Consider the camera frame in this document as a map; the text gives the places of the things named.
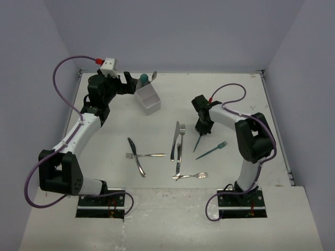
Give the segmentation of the teal plastic spoon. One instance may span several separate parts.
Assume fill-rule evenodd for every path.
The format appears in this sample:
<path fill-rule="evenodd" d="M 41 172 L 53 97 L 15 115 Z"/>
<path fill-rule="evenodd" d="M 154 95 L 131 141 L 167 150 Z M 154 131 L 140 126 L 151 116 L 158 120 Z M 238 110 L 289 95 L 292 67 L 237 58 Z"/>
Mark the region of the teal plastic spoon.
<path fill-rule="evenodd" d="M 141 74 L 139 81 L 141 83 L 141 86 L 144 87 L 149 83 L 149 77 L 147 74 Z"/>

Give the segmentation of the teal plastic knife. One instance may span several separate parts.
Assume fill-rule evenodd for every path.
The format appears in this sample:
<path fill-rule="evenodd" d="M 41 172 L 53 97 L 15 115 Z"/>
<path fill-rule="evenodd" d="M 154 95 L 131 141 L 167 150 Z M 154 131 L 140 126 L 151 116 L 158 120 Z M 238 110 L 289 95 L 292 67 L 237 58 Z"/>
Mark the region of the teal plastic knife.
<path fill-rule="evenodd" d="M 193 152 L 196 151 L 196 149 L 197 149 L 197 147 L 198 147 L 198 144 L 199 144 L 201 138 L 202 138 L 202 135 L 199 135 L 199 137 L 198 137 L 198 139 L 197 139 L 197 141 L 196 141 L 196 144 L 195 144 L 195 146 L 194 146 Z"/>

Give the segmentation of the round metal ladle spoon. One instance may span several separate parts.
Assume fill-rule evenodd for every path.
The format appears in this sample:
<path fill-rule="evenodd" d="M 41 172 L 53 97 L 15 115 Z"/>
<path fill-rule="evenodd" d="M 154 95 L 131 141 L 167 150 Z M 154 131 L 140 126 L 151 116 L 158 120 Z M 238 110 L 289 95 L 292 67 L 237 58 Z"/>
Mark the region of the round metal ladle spoon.
<path fill-rule="evenodd" d="M 157 71 L 154 71 L 151 76 L 151 82 L 154 81 L 157 77 Z"/>

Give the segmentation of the teal plastic fork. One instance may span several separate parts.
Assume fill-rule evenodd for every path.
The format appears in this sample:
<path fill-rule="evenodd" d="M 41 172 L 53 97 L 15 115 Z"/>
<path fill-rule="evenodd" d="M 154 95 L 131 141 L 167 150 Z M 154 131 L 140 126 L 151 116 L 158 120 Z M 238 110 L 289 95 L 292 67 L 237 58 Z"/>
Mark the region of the teal plastic fork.
<path fill-rule="evenodd" d="M 214 151 L 216 151 L 216 150 L 218 150 L 218 149 L 222 149 L 222 148 L 224 148 L 226 145 L 227 145 L 227 142 L 224 141 L 224 142 L 218 144 L 215 148 L 213 148 L 213 149 L 207 151 L 206 153 L 202 154 L 201 156 L 197 157 L 196 159 L 200 159 L 200 158 L 202 158 L 202 157 L 205 157 L 205 156 L 207 156 L 208 154 L 210 154 L 210 153 L 212 153 L 212 152 L 214 152 Z"/>

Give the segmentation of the crossing metal knife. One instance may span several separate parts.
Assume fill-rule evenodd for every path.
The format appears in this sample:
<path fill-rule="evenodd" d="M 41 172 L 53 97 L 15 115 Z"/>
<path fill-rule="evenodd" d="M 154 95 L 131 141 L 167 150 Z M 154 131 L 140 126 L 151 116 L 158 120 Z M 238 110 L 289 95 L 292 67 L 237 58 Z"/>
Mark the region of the crossing metal knife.
<path fill-rule="evenodd" d="M 182 155 L 182 147 L 181 144 L 178 143 L 177 144 L 177 164 L 176 164 L 176 176 L 179 177 L 180 176 L 180 165 L 181 165 L 181 157 Z"/>

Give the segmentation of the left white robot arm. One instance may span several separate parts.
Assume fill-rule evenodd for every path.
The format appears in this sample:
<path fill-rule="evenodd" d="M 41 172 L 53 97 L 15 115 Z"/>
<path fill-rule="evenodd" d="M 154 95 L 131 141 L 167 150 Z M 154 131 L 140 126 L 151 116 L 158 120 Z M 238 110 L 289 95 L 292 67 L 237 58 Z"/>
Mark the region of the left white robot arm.
<path fill-rule="evenodd" d="M 39 185 L 41 190 L 71 196 L 89 196 L 98 206 L 109 198 L 107 184 L 100 179 L 85 178 L 79 158 L 91 137 L 103 126 L 110 112 L 109 103 L 116 95 L 134 94 L 137 79 L 124 72 L 120 77 L 95 74 L 88 79 L 88 93 L 75 126 L 51 150 L 39 154 Z"/>

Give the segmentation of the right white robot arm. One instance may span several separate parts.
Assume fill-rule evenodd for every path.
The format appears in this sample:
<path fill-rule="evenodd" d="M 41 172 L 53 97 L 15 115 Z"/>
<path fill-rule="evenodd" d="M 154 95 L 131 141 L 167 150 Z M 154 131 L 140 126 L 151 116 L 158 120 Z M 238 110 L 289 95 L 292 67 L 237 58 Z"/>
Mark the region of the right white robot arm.
<path fill-rule="evenodd" d="M 198 114 L 195 130 L 200 136 L 210 134 L 215 122 L 235 131 L 243 162 L 233 198 L 238 205 L 246 205 L 252 200 L 251 190 L 257 187 L 262 164 L 273 158 L 271 153 L 276 154 L 276 143 L 264 114 L 232 111 L 219 101 L 209 102 L 203 95 L 195 97 L 192 105 Z"/>

